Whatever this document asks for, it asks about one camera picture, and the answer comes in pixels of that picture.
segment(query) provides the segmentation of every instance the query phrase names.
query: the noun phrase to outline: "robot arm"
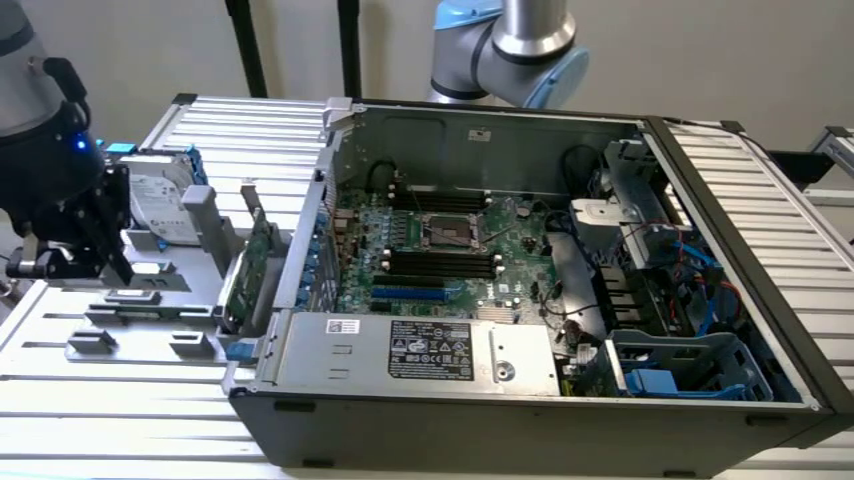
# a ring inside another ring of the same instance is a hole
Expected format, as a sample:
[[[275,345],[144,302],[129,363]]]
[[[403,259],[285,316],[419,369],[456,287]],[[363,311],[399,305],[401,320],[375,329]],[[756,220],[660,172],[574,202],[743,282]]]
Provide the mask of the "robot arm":
[[[0,0],[0,209],[24,238],[6,264],[22,278],[97,277],[132,269],[128,171],[88,134],[86,91],[70,62],[46,57],[16,0]]]
[[[429,101],[559,108],[587,72],[566,0],[444,0],[436,9]]]

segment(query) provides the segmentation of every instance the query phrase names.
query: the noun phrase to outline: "cable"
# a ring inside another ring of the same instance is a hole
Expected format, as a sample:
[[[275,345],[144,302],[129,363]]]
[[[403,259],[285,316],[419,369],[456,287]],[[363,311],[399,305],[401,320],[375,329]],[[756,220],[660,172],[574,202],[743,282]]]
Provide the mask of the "cable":
[[[684,282],[696,282],[698,284],[703,285],[706,283],[706,280],[703,280],[702,278],[692,278],[686,280]],[[720,282],[720,287],[726,288],[730,292],[732,292],[732,295],[735,295],[735,300],[736,300],[736,304],[735,304],[735,318],[738,318],[740,316],[742,313],[742,294],[738,291],[738,288],[735,287],[735,285],[732,285],[730,282],[722,281]]]
[[[566,312],[563,315],[566,315],[567,317],[570,315],[578,315],[584,310],[590,310],[591,308],[599,308],[599,307],[600,307],[600,305],[598,303],[594,303],[592,305],[587,305],[586,307],[578,308],[578,309],[572,310],[571,312]]]
[[[711,324],[715,322],[715,297],[712,296],[708,299],[708,305],[706,307],[706,319],[703,320],[702,325],[699,326],[699,330],[696,331],[695,337],[702,337],[708,332],[708,328]]]
[[[397,170],[397,164],[391,159],[391,157],[383,157],[379,160],[376,160],[371,164],[371,168],[368,168],[367,178],[364,179],[364,191],[365,192],[373,191],[373,187],[371,187],[371,181],[373,180],[373,172],[376,171],[376,168],[380,167],[381,165],[388,165],[389,167],[392,167],[395,169],[395,171]]]
[[[567,148],[560,154],[560,177],[563,178],[563,183],[566,184],[566,189],[570,195],[572,195],[574,191],[579,191],[580,189],[584,188],[584,185],[582,185],[580,187],[578,185],[572,185],[572,183],[575,183],[575,178],[571,177],[570,175],[571,172],[567,171],[567,168],[566,168],[566,161],[568,160],[570,155],[572,155],[575,152],[580,150],[588,150],[594,153],[594,155],[596,155],[596,159],[599,160],[599,168],[604,170],[604,154],[599,150],[596,150],[594,147],[583,143],[579,143],[578,145],[572,145],[570,148]]]

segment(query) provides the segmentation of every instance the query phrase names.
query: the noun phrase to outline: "circuit board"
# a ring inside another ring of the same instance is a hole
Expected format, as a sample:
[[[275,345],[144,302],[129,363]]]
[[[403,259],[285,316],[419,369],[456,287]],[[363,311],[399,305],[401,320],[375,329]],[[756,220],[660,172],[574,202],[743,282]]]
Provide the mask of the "circuit board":
[[[245,242],[239,271],[225,303],[231,322],[237,326],[249,319],[255,311],[272,244],[272,226],[267,222],[264,210],[255,209],[253,217],[252,233]]]
[[[364,191],[345,190],[337,206],[341,288],[336,312],[543,324],[531,287],[536,283],[544,293],[556,277],[543,245],[546,211],[534,211],[530,201],[493,196],[473,213],[413,211],[393,208]],[[500,267],[495,278],[440,277],[441,298],[377,299],[376,283],[388,273],[389,251],[497,258]]]

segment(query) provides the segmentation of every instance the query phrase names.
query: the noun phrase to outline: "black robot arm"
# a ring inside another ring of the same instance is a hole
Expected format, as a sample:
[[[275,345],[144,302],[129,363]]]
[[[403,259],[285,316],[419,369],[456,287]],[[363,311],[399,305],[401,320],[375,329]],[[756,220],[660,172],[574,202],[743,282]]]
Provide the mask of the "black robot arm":
[[[44,54],[24,11],[0,0],[0,209],[24,246],[5,273],[129,282],[120,232],[129,222],[128,171],[104,161],[88,127],[86,90],[70,62]]]

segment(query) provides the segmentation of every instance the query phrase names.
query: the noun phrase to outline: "gray plastic part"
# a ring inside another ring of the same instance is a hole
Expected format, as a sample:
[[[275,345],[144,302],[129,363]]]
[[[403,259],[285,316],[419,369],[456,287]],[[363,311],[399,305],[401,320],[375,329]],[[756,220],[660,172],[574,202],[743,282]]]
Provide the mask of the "gray plastic part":
[[[157,237],[149,230],[125,230],[133,249],[139,252],[156,252],[160,250]]]
[[[220,277],[225,277],[231,263],[231,246],[216,208],[216,191],[207,185],[191,185],[184,192],[181,204],[187,208],[199,228],[201,248],[211,254]]]
[[[115,339],[104,329],[77,330],[68,338],[68,344],[80,353],[111,353],[116,346]]]
[[[211,340],[208,340],[204,332],[172,332],[169,346],[175,354],[181,357],[212,357],[216,353],[213,345],[211,345]]]
[[[123,305],[160,304],[161,295],[157,291],[143,291],[139,295],[136,293],[133,295],[128,295],[124,292],[128,292],[128,290],[111,290],[109,293],[104,295],[104,301]]]

